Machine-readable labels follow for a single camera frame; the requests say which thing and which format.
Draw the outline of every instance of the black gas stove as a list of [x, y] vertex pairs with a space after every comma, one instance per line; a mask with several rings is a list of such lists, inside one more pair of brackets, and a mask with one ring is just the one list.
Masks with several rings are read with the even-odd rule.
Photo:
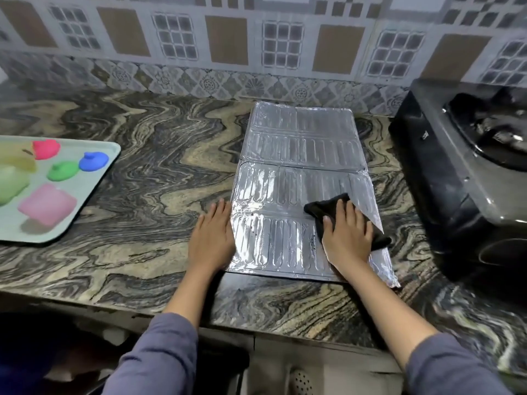
[[526, 265], [526, 90], [419, 79], [389, 131], [433, 252]]

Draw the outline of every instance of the aluminum foil sheet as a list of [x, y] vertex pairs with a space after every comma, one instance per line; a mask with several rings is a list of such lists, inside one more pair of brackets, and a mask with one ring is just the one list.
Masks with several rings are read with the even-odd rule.
[[[382, 230], [352, 112], [256, 103], [232, 189], [237, 252], [227, 270], [343, 281], [303, 208], [344, 192]], [[399, 286], [387, 249], [372, 252], [369, 262]]]

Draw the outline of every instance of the kitchen wall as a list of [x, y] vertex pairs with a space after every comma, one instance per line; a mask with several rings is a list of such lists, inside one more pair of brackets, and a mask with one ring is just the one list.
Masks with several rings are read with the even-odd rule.
[[0, 0], [13, 79], [393, 114], [418, 77], [527, 86], [527, 0]]

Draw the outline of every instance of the purple sleeve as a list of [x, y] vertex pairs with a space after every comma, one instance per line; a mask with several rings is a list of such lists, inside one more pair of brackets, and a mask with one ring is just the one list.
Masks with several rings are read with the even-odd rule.
[[406, 378], [413, 395], [512, 395], [481, 360], [445, 333], [417, 346]]
[[183, 395], [192, 393], [198, 333], [175, 313], [162, 313], [124, 354], [103, 395]]

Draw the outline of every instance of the granite countertop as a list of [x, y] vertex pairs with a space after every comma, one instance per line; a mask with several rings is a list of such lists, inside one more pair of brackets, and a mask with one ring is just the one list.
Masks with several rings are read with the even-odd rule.
[[[207, 204], [230, 196], [252, 103], [116, 91], [4, 94], [0, 134], [109, 140], [122, 152], [68, 231], [46, 245], [0, 243], [0, 291], [151, 315], [184, 275]], [[377, 202], [394, 240], [402, 299], [502, 373], [527, 377], [521, 278], [433, 262], [388, 118], [359, 117]], [[226, 273], [203, 324], [367, 348], [379, 334], [345, 285]]]

